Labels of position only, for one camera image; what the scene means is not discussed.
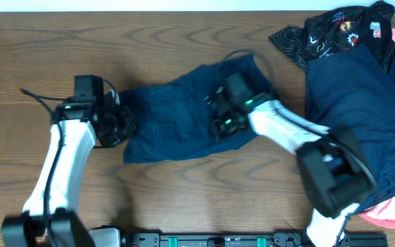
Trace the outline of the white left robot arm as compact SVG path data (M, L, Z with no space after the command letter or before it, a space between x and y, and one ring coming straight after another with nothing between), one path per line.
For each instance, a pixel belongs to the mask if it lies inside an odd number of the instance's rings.
M130 109L117 103L61 104L53 113L51 141L36 186L19 216L1 225L6 246L121 246L115 226L88 230L78 217L84 170L96 143L113 148L135 131Z

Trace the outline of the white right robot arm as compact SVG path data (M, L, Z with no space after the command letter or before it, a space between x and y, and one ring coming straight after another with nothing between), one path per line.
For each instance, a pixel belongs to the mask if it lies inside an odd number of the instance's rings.
M340 246L350 216L376 189L376 181L346 127L317 125L286 109L269 91L221 86L205 97L219 138L250 129L293 154L313 206L303 246Z

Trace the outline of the navy blue shorts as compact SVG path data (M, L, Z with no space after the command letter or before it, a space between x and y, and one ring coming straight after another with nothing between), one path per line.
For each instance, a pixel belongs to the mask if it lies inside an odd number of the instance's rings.
M136 118L136 132L123 152L124 163L183 161L236 150L256 137L252 131L216 139L211 132L211 107L205 98L221 80L239 72L255 90L275 88L251 55L221 64L202 64L164 85L128 89L119 94Z

